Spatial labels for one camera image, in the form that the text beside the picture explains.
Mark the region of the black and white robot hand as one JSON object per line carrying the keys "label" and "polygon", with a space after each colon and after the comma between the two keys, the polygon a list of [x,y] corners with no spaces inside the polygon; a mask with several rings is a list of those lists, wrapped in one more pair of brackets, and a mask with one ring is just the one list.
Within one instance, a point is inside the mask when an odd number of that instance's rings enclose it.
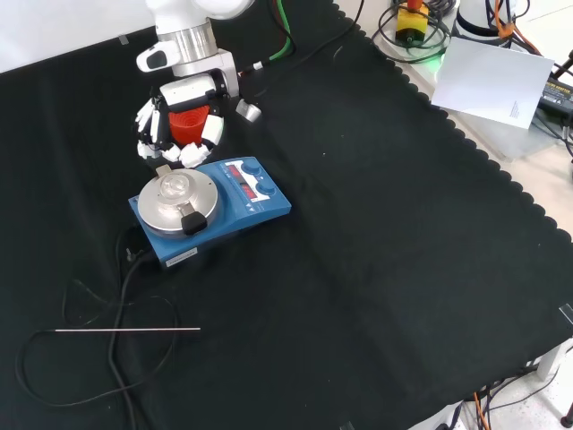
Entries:
{"label": "black and white robot hand", "polygon": [[[224,131],[224,118],[213,101],[227,89],[211,75],[200,73],[170,82],[152,93],[137,112],[134,126],[136,150],[142,159],[163,159],[186,168],[202,164],[218,146]],[[208,109],[201,134],[188,143],[175,137],[169,116],[196,108]]]}

